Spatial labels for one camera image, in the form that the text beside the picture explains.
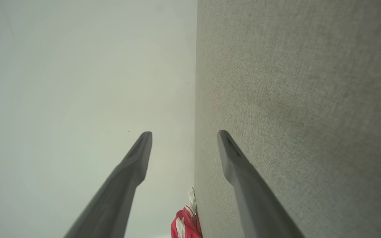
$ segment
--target white fabric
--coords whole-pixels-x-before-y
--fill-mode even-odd
[[[185,224],[183,223],[183,220],[184,218],[182,220],[176,218],[176,230],[178,238],[185,238]]]
[[[195,199],[195,189],[192,188],[192,190],[188,191],[188,197],[189,197],[189,208],[192,209],[192,212],[190,212],[193,216],[196,214],[196,199]]]

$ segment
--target gray panel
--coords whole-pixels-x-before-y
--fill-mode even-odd
[[[220,129],[306,237],[381,237],[381,0],[200,0],[195,111],[204,238],[243,237]]]

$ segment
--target white ceiling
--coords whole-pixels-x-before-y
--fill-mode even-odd
[[[127,238],[194,180],[196,0],[0,0],[0,237],[62,237],[143,131]]]

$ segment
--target textured gray surface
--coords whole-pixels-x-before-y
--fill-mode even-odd
[[[381,1],[198,2],[195,194],[243,237],[228,130],[307,237],[381,237]]]

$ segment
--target white wall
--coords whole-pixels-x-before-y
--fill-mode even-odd
[[[0,237],[64,236],[143,131],[126,237],[168,237],[193,186],[196,4],[0,0]]]

